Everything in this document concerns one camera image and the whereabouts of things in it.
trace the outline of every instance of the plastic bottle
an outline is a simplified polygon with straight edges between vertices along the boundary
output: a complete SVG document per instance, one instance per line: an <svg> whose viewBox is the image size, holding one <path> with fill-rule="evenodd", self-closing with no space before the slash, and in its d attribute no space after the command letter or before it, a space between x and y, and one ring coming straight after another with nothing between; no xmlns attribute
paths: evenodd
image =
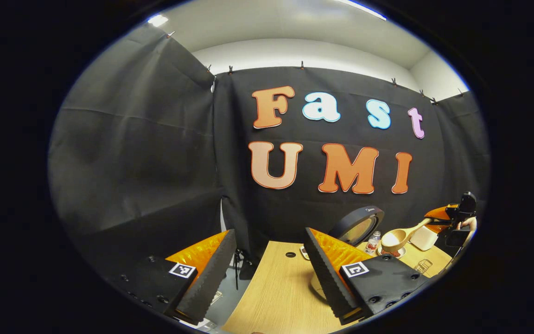
<svg viewBox="0 0 534 334"><path fill-rule="evenodd" d="M370 239L368 239L368 244L366 245L366 253L369 255L372 255L375 253L376 249L378 248L378 244L380 242L380 231L375 231L372 233Z"/></svg>

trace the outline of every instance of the black backdrop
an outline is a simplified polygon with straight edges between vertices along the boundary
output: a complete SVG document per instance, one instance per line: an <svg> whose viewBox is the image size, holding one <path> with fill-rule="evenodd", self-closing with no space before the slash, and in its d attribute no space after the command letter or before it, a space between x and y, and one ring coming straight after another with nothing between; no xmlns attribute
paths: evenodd
<svg viewBox="0 0 534 334"><path fill-rule="evenodd" d="M213 81L176 40L143 25L68 93L51 135L51 196L104 277L220 232Z"/></svg>
<svg viewBox="0 0 534 334"><path fill-rule="evenodd" d="M101 49L174 3L75 0L59 11L49 1L0 2L0 332L176 330L118 295L85 264L57 219L46 177L55 111L76 78ZM432 333L534 330L534 252L521 249L528 219L514 210L519 203L534 207L534 154L532 163L521 154L521 148L534 150L534 127L521 135L529 111L516 98L534 96L534 6L524 1L488 6L481 0L369 3L451 60L479 97L492 148L485 220L495 223L480 227L470 251L436 285L356 330L413 330L435 311L445 316L429 323ZM499 261L488 256L510 249L521 251ZM533 274L513 268L532 268ZM7 301L13 301L13 312Z"/></svg>
<svg viewBox="0 0 534 334"><path fill-rule="evenodd" d="M254 128L257 102L252 93L286 85L294 89L295 96L287 99L285 114L276 113L282 123ZM327 122L303 116L305 95L313 92L333 95L341 118ZM390 127L371 127L365 108L369 99L387 103ZM368 205L385 212L379 230L386 233L417 224L426 212L458 203L460 195L468 191L481 199L482 212L490 173L483 119L469 92L446 101L434 105L420 93L378 78L320 68L258 68L218 75L214 90L216 158L225 188L224 220L238 232L238 244L260 257L269 240L300 243L305 227L327 233L346 214ZM423 139L413 133L407 114L411 108L417 108L422 116ZM253 180L248 149L251 141L274 145L268 164L273 177L283 172L280 144L303 145L291 186L274 190ZM379 151L372 194L343 192L341 188L335 193L318 190L326 169L327 157L322 151L326 143L342 144L350 161L363 147ZM403 194L391 191L397 176L398 152L413 157L408 191Z"/></svg>

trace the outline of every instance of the wooden table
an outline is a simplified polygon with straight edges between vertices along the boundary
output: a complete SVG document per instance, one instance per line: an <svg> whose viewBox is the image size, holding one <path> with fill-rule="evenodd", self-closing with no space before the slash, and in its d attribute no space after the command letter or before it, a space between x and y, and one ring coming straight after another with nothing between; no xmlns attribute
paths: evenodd
<svg viewBox="0 0 534 334"><path fill-rule="evenodd" d="M303 258L302 244L269 241L253 279L222 330L232 334L328 334L353 325L341 326L329 305L310 289L314 269ZM365 243L358 246L364 250ZM405 246L400 259L412 268L427 259L432 265L424 272L430 277L451 260L445 252L432 247L420 251ZM286 257L295 252L295 257Z"/></svg>

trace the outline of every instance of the black curtain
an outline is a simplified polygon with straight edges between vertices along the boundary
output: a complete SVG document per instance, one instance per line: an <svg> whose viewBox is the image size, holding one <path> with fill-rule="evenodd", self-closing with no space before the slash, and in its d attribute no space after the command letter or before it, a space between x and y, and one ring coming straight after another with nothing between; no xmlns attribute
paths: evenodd
<svg viewBox="0 0 534 334"><path fill-rule="evenodd" d="M471 91L438 103L438 120L445 142L445 193L461 190L477 197L481 223L490 191L490 140L481 110Z"/></svg>
<svg viewBox="0 0 534 334"><path fill-rule="evenodd" d="M51 195L102 275L220 232L213 81L174 38L144 25L68 93L51 136Z"/></svg>
<svg viewBox="0 0 534 334"><path fill-rule="evenodd" d="M294 89L295 96L287 99L287 112L277 114L282 119L281 125L254 128L257 103L252 93L286 85ZM337 111L341 114L338 121L314 121L303 116L303 106L308 103L305 96L313 92L335 97ZM473 103L469 96L465 99ZM388 105L390 127L381 129L369 125L369 112L365 107L369 99ZM455 113L457 104L447 103L453 106L451 112ZM462 108L469 107L469 104L461 104ZM269 240L299 243L306 226L329 232L335 223L359 207L375 205L382 209L385 216L379 230L385 233L417 224L431 209L458 203L462 192L480 195L487 190L488 161L477 160L473 166L466 160L474 144L463 127L471 124L445 115L442 105L431 104L430 99L420 93L395 87L384 80L336 70L280 67L218 75L214 91L214 135L218 172L225 188L222 208L226 226L236 229L238 245L260 257ZM417 108L422 116L423 139L414 134L407 114L411 108ZM480 134L483 129L475 131ZM254 181L248 149L251 141L268 141L274 145L268 167L274 177L282 175L284 166L280 144L298 142L303 145L297 177L291 186L274 190ZM343 145L351 161L363 147L379 151L373 193L356 194L351 190L344 193L341 188L335 193L318 190L326 169L327 158L322 151L326 143ZM395 156L398 152L413 156L407 179L409 189L404 194L391 191L397 177Z"/></svg>

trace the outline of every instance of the letter s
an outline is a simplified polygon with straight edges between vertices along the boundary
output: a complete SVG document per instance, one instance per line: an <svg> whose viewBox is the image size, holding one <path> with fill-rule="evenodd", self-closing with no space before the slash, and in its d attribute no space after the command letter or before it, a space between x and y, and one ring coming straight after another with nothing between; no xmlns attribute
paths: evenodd
<svg viewBox="0 0 534 334"><path fill-rule="evenodd" d="M370 113L368 122L373 128L388 129L390 127L390 108L382 101L368 100L366 110Z"/></svg>

